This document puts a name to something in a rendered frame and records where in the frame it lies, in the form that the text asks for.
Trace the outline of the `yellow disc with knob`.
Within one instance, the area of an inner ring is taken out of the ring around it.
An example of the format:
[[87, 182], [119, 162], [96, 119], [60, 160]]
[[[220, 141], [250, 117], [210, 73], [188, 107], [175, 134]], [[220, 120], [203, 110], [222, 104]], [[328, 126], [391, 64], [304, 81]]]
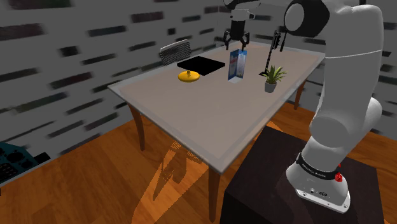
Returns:
[[178, 74], [178, 79], [187, 83], [197, 81], [199, 78], [199, 73], [191, 70], [187, 70]]

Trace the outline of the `black stick-shaped tool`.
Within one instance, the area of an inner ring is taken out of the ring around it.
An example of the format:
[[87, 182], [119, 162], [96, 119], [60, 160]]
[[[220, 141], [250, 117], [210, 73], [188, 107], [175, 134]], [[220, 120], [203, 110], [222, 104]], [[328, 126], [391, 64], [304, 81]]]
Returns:
[[[282, 39], [282, 43], [281, 43], [281, 46], [280, 46], [280, 49], [279, 49], [280, 52], [282, 52], [283, 49], [284, 49], [284, 44], [285, 44], [285, 39], [286, 39], [287, 33], [288, 33], [287, 31], [284, 31], [284, 37]], [[279, 43], [280, 43], [280, 39], [281, 39], [281, 32], [274, 31], [274, 35], [273, 35], [273, 38], [272, 38], [272, 43], [270, 45], [270, 50], [269, 50], [269, 53], [268, 53], [266, 67], [265, 67], [264, 72], [261, 72], [260, 75], [265, 76], [267, 74], [268, 66], [269, 66], [269, 63], [270, 63], [271, 56], [272, 56], [272, 51], [277, 49], [277, 47], [279, 46]]]

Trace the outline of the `green plant in grey pot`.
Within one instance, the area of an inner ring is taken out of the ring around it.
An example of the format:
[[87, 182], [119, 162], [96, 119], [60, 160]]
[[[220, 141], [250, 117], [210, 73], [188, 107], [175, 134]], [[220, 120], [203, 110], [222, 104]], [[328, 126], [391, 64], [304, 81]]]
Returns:
[[277, 82], [281, 81], [284, 78], [286, 71], [283, 71], [282, 67], [271, 66], [270, 69], [266, 68], [264, 76], [266, 77], [265, 81], [265, 91], [268, 93], [272, 93], [276, 86]]

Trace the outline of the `grey-topped wooden table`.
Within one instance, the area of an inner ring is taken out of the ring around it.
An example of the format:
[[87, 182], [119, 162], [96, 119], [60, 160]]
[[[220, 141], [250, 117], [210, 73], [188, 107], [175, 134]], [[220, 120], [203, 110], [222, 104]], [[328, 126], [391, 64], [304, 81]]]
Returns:
[[324, 54], [286, 47], [273, 50], [268, 68], [282, 67], [284, 78], [265, 91], [264, 72], [270, 47], [251, 42], [244, 77], [228, 81], [228, 68], [185, 83], [176, 64], [112, 84], [110, 89], [130, 107], [140, 144], [147, 118], [209, 166], [209, 218], [216, 217], [219, 180], [246, 146], [324, 60]]

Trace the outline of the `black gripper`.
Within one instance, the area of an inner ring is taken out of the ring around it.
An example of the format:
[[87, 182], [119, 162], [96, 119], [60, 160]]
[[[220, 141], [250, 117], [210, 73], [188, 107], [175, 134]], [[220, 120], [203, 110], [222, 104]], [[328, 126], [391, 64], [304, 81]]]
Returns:
[[223, 42], [228, 50], [230, 40], [240, 41], [242, 43], [241, 50], [243, 51], [245, 47], [250, 42], [250, 33], [244, 32], [246, 21], [231, 21], [230, 32], [225, 31], [223, 35]]

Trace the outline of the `blue and white carton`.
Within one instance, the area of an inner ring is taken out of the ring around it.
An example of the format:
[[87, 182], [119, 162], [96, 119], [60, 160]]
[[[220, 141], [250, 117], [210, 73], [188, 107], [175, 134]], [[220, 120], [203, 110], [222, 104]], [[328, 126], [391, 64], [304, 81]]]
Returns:
[[228, 69], [228, 81], [237, 83], [244, 77], [244, 68], [246, 64], [247, 51], [234, 50], [230, 53], [230, 62]]

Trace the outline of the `dark robot stand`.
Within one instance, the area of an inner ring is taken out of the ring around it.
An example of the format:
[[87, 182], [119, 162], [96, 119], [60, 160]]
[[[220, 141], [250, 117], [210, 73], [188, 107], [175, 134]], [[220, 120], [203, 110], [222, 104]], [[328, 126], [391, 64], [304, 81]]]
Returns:
[[346, 213], [296, 194], [286, 169], [305, 143], [265, 127], [225, 190], [220, 224], [384, 224], [376, 169], [349, 157], [342, 161], [351, 194]]

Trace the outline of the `flat black square pad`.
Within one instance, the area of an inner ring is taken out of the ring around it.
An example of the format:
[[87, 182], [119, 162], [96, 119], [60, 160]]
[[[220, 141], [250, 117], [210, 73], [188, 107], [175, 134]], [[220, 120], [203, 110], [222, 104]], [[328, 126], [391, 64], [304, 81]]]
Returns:
[[205, 76], [221, 69], [222, 67], [225, 67], [225, 63], [201, 56], [196, 56], [182, 62], [178, 62], [177, 66], [185, 70], [197, 72], [201, 76]]

